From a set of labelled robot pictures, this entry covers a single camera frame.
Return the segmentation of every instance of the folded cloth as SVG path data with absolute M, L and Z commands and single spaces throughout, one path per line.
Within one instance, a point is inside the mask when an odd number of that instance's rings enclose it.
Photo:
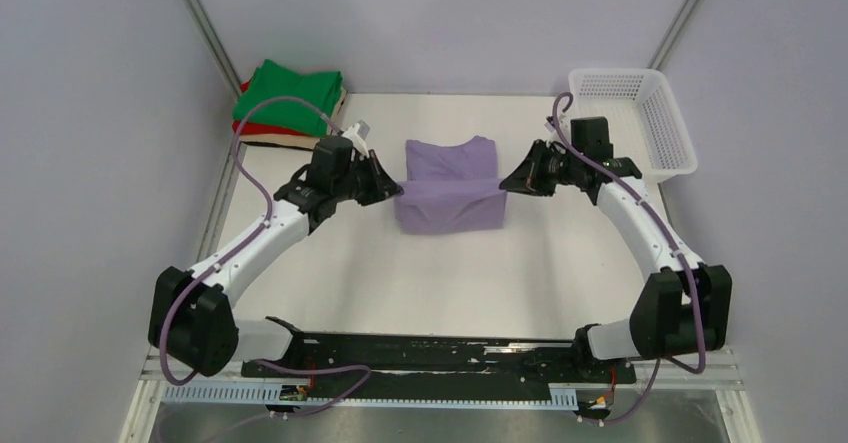
M 417 140 L 406 142 L 406 179 L 470 180 L 498 177 L 495 142 L 475 136 L 457 146 L 436 146 Z
M 500 179 L 406 181 L 394 198 L 400 227 L 416 235 L 503 228 L 506 192 Z
M 503 228 L 506 192 L 499 189 L 495 142 L 475 136 L 458 146 L 406 142 L 409 181 L 394 198 L 395 218 L 412 234 Z
M 296 96 L 312 103 L 327 115 L 333 113 L 342 94 L 342 75 L 338 71 L 300 75 L 265 60 L 256 69 L 250 87 L 233 108 L 233 119 L 241 120 L 254 106 L 275 96 Z M 311 136 L 326 136 L 327 124 L 298 102 L 283 101 L 262 108 L 251 116 L 252 123 L 282 126 Z

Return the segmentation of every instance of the laundry basket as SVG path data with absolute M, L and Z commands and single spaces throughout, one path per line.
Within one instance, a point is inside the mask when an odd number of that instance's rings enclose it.
M 647 181 L 692 173 L 698 160 L 665 76 L 656 70 L 588 68 L 568 75 L 576 117 L 605 116 L 615 155 L 633 159 Z

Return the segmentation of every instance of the white wall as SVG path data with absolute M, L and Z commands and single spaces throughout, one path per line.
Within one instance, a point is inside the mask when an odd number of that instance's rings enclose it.
M 0 432 L 114 441 L 228 94 L 181 0 L 0 0 Z
M 844 441 L 848 0 L 705 0 L 665 68 L 700 167 L 667 185 L 734 276 L 729 341 L 765 441 Z
M 242 79 L 265 58 L 358 92 L 552 94 L 646 66 L 683 0 L 202 0 Z

